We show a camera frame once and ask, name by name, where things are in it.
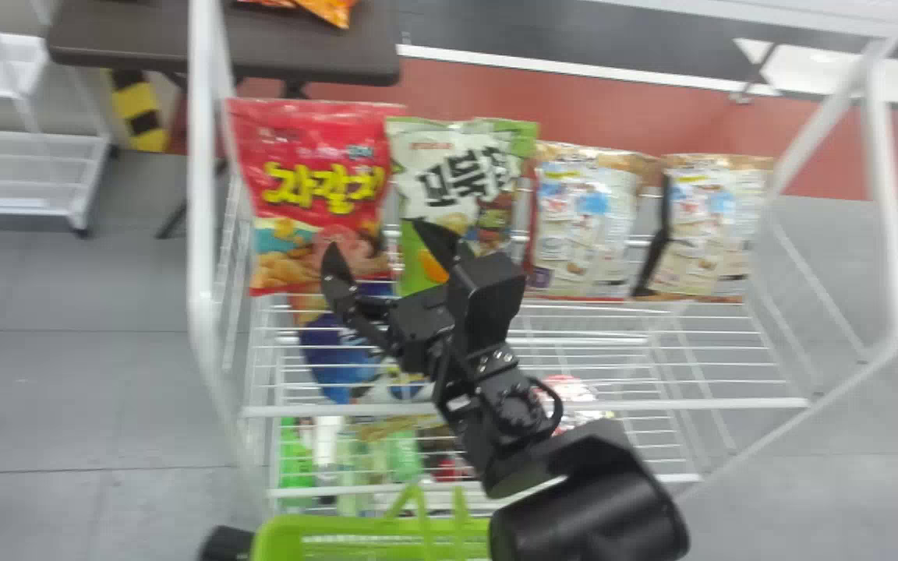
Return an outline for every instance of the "dark table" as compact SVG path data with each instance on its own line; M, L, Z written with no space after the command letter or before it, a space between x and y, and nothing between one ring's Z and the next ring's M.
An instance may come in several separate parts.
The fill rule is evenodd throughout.
M62 0L47 50L58 64L161 72L185 89L188 22L189 0ZM302 9L224 0L235 77L282 79L285 97L305 97L307 82L396 84L400 60L391 0L360 0L350 27L335 28ZM185 211L184 202L157 237L168 237Z

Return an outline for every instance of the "yellow and black striped post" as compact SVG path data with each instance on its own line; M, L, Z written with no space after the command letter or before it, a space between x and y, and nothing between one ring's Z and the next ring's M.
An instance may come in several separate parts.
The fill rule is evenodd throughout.
M143 152L164 152L168 131L161 127L157 98L140 70L109 70L113 86L113 108L127 125L131 148Z

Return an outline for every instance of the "robotic arm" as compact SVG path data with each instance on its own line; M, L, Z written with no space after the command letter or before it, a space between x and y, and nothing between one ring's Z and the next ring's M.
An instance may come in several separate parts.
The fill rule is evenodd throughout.
M433 402L456 434L485 493L502 498L564 480L495 512L495 561L671 561L688 532L670 495L631 449L613 419L553 436L563 401L521 372L506 342L525 275L503 253L475 258L453 231L415 221L449 281L389 301L359 295L332 244L321 291L339 319L435 383ZM546 414L535 389L552 399Z

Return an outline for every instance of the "black wheel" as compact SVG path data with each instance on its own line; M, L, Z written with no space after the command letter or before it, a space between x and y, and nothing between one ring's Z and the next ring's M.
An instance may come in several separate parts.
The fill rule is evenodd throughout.
M243 561L249 558L254 534L229 526L217 526L207 536L200 561Z

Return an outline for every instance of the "green basket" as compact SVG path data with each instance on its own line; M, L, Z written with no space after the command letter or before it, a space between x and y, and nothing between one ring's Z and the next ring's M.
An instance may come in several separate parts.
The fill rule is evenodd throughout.
M407 502L417 516L400 518ZM488 559L485 519L471 518L463 489L453 490L453 516L433 519L417 484L404 488L381 518L285 514L256 533L250 561L469 561Z

